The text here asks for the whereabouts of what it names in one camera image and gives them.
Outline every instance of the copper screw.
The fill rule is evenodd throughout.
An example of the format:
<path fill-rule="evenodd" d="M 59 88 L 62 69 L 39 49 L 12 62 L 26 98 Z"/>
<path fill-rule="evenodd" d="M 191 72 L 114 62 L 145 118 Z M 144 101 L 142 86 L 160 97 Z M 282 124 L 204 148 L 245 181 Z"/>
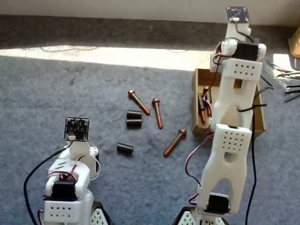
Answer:
<path fill-rule="evenodd" d="M 158 98 L 154 98 L 152 100 L 152 105 L 155 109 L 155 114 L 156 114 L 156 120 L 157 120 L 157 125 L 159 129 L 163 128 L 163 123 L 161 121 L 161 116 L 160 116 L 160 110 L 159 110 L 159 99 Z"/>
<path fill-rule="evenodd" d="M 179 130 L 179 134 L 177 135 L 177 137 L 174 139 L 174 141 L 172 142 L 172 144 L 164 152 L 164 157 L 168 157 L 171 154 L 171 152 L 174 150 L 174 148 L 176 147 L 176 145 L 179 143 L 179 141 L 182 138 L 184 138 L 186 135 L 187 135 L 187 130 L 186 129 Z"/>
<path fill-rule="evenodd" d="M 150 111 L 149 109 L 147 109 L 147 107 L 140 101 L 140 99 L 135 95 L 135 91 L 134 90 L 130 90 L 128 92 L 128 96 L 134 100 L 134 102 L 143 110 L 143 112 L 149 116 L 150 115 Z"/>

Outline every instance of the gray carpet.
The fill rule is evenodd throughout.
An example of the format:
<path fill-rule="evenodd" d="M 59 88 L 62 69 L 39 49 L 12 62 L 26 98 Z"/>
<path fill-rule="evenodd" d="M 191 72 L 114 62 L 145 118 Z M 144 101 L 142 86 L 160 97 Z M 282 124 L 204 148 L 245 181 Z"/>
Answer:
<path fill-rule="evenodd" d="M 74 19 L 54 17 L 0 17 L 0 48 L 45 45 L 123 46 L 212 50 L 225 33 L 223 24 Z M 253 35 L 272 53 L 287 53 L 286 39 L 293 29 L 253 27 Z M 270 79 L 268 69 L 265 77 Z M 52 61 L 0 56 L 0 223 L 30 224 L 23 198 L 23 182 L 34 165 L 64 145 L 67 116 L 90 118 L 90 142 L 100 149 L 102 171 L 90 184 L 117 224 L 169 225 L 196 183 L 184 173 L 189 152 L 203 139 L 191 134 L 193 72 Z M 255 142 L 258 183 L 249 224 L 295 224 L 300 208 L 299 100 L 284 104 L 283 88 L 263 94 L 267 132 Z M 157 128 L 152 110 L 142 129 L 127 130 L 126 110 L 138 109 L 127 91 L 150 107 L 161 99 L 164 128 Z M 163 151 L 186 128 L 188 135 L 169 158 Z M 117 154 L 117 143 L 134 146 L 132 157 Z M 201 177 L 209 155 L 207 143 L 191 160 L 190 171 Z M 39 169 L 29 183 L 32 209 L 43 208 L 46 172 Z M 227 220 L 244 223 L 253 184 L 251 155 L 248 176 L 237 215 Z M 228 187 L 218 186 L 219 191 Z"/>

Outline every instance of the black wire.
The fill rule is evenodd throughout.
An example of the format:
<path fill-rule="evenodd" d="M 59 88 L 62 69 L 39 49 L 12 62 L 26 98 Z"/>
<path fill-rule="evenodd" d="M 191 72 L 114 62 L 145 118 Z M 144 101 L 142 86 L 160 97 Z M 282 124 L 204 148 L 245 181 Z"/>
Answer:
<path fill-rule="evenodd" d="M 194 177 L 193 175 L 191 175 L 191 174 L 188 173 L 188 168 L 187 168 L 187 167 L 185 168 L 185 171 L 186 171 L 186 174 L 187 174 L 189 177 L 194 178 L 195 181 L 197 181 L 197 183 L 198 183 L 199 186 L 201 187 L 200 181 L 199 181 L 196 177 Z"/>
<path fill-rule="evenodd" d="M 265 81 L 270 87 L 272 87 L 274 89 L 274 86 L 266 79 L 264 78 L 262 75 L 261 75 L 261 78 L 263 79 L 263 81 Z"/>
<path fill-rule="evenodd" d="M 238 31 L 238 23 L 237 23 L 237 22 L 235 22 L 235 30 L 236 30 L 237 33 L 239 33 L 239 34 L 245 36 L 245 37 L 248 38 L 252 43 L 254 43 L 254 40 L 253 40 L 249 35 L 244 34 L 244 33 L 240 32 L 240 31 Z"/>
<path fill-rule="evenodd" d="M 255 187 L 256 187 L 256 182 L 257 182 L 256 166 L 255 166 L 255 155 L 254 155 L 254 140 L 255 140 L 254 139 L 254 137 L 255 137 L 254 133 L 255 133 L 255 115 L 253 113 L 253 116 L 252 116 L 252 135 L 251 135 L 251 152 L 252 152 L 252 165 L 253 165 L 254 183 L 253 183 L 253 186 L 252 186 L 251 195 L 250 195 L 250 199 L 249 199 L 248 206 L 247 206 L 246 217 L 245 217 L 245 225 L 248 225 L 248 216 L 249 216 L 251 202 L 252 202 Z"/>
<path fill-rule="evenodd" d="M 27 211 L 30 215 L 30 218 L 33 222 L 34 225 L 38 225 L 37 222 L 36 222 L 36 219 L 34 218 L 34 215 L 32 213 L 32 210 L 31 210 L 31 207 L 30 207 L 30 204 L 29 204 L 29 200 L 28 200 L 28 194 L 27 194 L 27 183 L 30 179 L 30 177 L 34 174 L 34 172 L 42 165 L 44 164 L 45 162 L 47 162 L 49 159 L 53 158 L 54 156 L 60 154 L 61 152 L 63 152 L 64 150 L 68 149 L 71 144 L 73 142 L 71 142 L 68 146 L 64 147 L 63 149 L 61 150 L 58 150 L 56 151 L 55 153 L 53 153 L 51 156 L 49 156 L 48 158 L 46 158 L 45 160 L 43 160 L 41 163 L 39 163 L 36 167 L 34 167 L 34 169 L 28 174 L 28 176 L 26 177 L 25 181 L 24 181 L 24 185 L 23 185 L 23 191 L 24 191 L 24 198 L 25 198 L 25 203 L 26 203 L 26 207 L 27 207 Z"/>
<path fill-rule="evenodd" d="M 272 87 L 264 87 L 264 88 L 262 88 L 255 96 L 254 96 L 254 99 L 253 99 L 253 101 L 262 93 L 262 92 L 264 92 L 265 90 L 267 90 L 267 89 L 274 89 L 274 87 L 272 86 Z"/>
<path fill-rule="evenodd" d="M 222 57 L 224 57 L 224 56 L 220 56 L 219 59 L 218 59 L 218 61 L 217 61 L 217 68 L 216 68 L 216 71 L 215 71 L 214 79 L 212 80 L 212 83 L 211 83 L 210 87 L 207 89 L 207 91 L 211 89 L 211 87 L 213 86 L 213 84 L 214 84 L 214 82 L 216 80 L 218 69 L 219 69 L 219 65 L 220 65 L 220 60 L 221 60 Z"/>

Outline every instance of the red wire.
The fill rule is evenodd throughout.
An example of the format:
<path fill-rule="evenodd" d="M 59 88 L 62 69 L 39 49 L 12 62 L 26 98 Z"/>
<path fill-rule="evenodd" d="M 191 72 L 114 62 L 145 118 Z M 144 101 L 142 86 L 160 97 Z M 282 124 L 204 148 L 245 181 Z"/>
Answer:
<path fill-rule="evenodd" d="M 53 171 L 51 173 L 48 174 L 48 176 L 53 175 L 53 174 L 67 174 L 66 179 L 68 179 L 69 177 L 72 177 L 75 181 L 77 181 L 77 179 L 69 172 L 65 172 L 65 171 Z"/>
<path fill-rule="evenodd" d="M 192 197 L 190 197 L 190 198 L 188 199 L 188 202 L 189 202 L 191 205 L 197 205 L 197 202 L 192 202 L 192 200 L 194 200 L 197 196 L 198 196 L 198 193 L 194 194 Z"/>
<path fill-rule="evenodd" d="M 43 210 L 37 211 L 37 219 L 38 219 L 40 225 L 44 225 L 42 218 L 41 218 L 41 213 L 44 213 L 44 211 Z"/>

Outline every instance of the cardboard box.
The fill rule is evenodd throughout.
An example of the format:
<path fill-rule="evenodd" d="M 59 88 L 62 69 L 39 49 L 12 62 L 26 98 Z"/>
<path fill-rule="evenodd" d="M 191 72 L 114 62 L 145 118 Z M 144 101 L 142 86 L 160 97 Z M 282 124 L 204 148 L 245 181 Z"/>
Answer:
<path fill-rule="evenodd" d="M 202 124 L 200 116 L 198 114 L 198 93 L 202 94 L 204 86 L 210 86 L 215 73 L 211 73 L 209 69 L 196 69 L 195 74 L 193 77 L 193 109 L 192 109 L 192 128 L 194 135 L 204 135 L 205 130 L 208 127 L 208 117 L 207 113 L 205 112 L 206 116 L 206 123 Z M 212 97 L 212 104 L 214 105 L 215 101 L 218 97 L 219 86 L 221 81 L 221 74 L 217 73 L 216 79 L 214 81 L 213 86 L 211 87 L 211 97 Z M 234 88 L 239 89 L 241 87 L 242 80 L 237 80 L 234 84 Z M 257 85 L 256 93 L 259 91 L 260 87 Z M 256 98 L 254 104 L 262 104 L 262 97 L 261 95 Z M 255 136 L 261 135 L 263 132 L 266 131 L 264 114 L 263 114 L 263 107 L 258 107 L 254 109 L 255 114 Z M 235 106 L 230 107 L 227 112 L 225 113 L 224 117 L 221 120 L 221 123 L 228 124 L 232 126 L 239 125 L 239 112 L 237 111 Z"/>

